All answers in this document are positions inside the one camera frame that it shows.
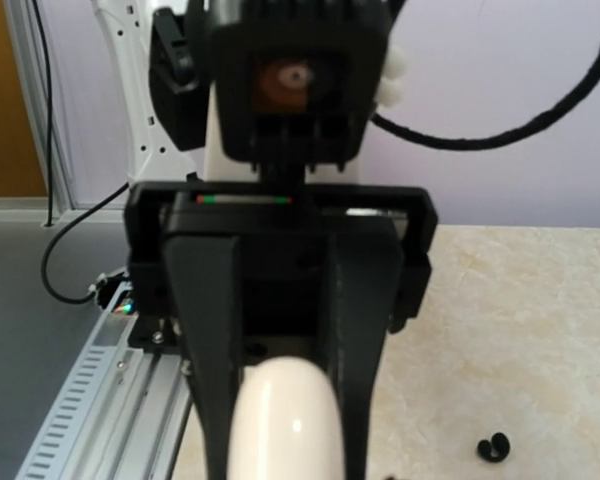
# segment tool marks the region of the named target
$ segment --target brown wooden panel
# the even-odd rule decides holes
[[[0,0],[0,197],[46,196]]]

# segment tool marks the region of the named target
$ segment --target small black object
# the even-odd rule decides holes
[[[482,440],[478,444],[480,458],[491,463],[500,463],[509,456],[511,445],[504,433],[496,433],[491,441]]]

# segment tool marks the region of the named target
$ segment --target marble tabletop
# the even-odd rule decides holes
[[[600,479],[600,230],[441,227],[431,260],[387,340],[367,478]],[[499,431],[511,453],[488,464]],[[195,414],[173,478],[205,478]]]

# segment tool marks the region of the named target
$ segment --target cable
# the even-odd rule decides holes
[[[45,163],[47,165],[47,223],[45,227],[53,226],[53,83],[51,79],[51,60],[49,56],[49,46],[47,45],[47,35],[42,24],[42,15],[40,15],[40,5],[38,0],[31,0],[33,11],[36,16],[36,23],[40,31],[40,41],[42,42],[42,54],[45,62],[45,75],[47,82],[47,135],[45,147]]]
[[[595,62],[576,85],[576,87],[560,100],[553,108],[541,113],[522,127],[509,130],[493,137],[481,139],[448,139],[438,138],[416,132],[410,128],[397,125],[381,115],[374,115],[371,121],[378,127],[408,142],[424,145],[437,150],[478,151],[501,148],[536,135],[561,120],[580,102],[582,102],[600,83],[600,51]]]
[[[75,220],[71,221],[70,223],[68,223],[67,225],[62,227],[62,229],[55,235],[55,237],[53,237],[51,239],[51,241],[49,242],[49,245],[47,245],[47,248],[44,251],[44,254],[42,255],[42,262],[40,265],[40,276],[42,277],[42,285],[44,285],[45,290],[49,293],[49,295],[51,295],[56,300],[58,300],[62,303],[67,303],[69,305],[83,305],[85,303],[90,302],[95,297],[95,294],[96,294],[95,288],[90,288],[89,294],[83,298],[69,298],[69,297],[65,297],[64,295],[58,293],[51,286],[51,283],[49,283],[49,273],[47,272],[47,268],[49,266],[49,257],[51,256],[51,253],[53,252],[53,249],[58,244],[58,242],[62,239],[62,237],[64,237],[67,233],[69,233],[69,231],[71,231],[73,229],[73,227],[75,227],[80,222],[86,220],[91,215],[96,213],[98,210],[101,210],[103,207],[105,207],[106,205],[111,203],[113,200],[115,200],[120,195],[122,195],[125,191],[127,191],[128,188],[129,188],[129,184],[128,183],[124,184],[122,187],[120,187],[114,193],[109,195],[107,198],[105,198],[103,201],[101,201],[95,207],[91,208],[90,210],[87,210],[82,215],[80,215],[78,218],[76,218]]]

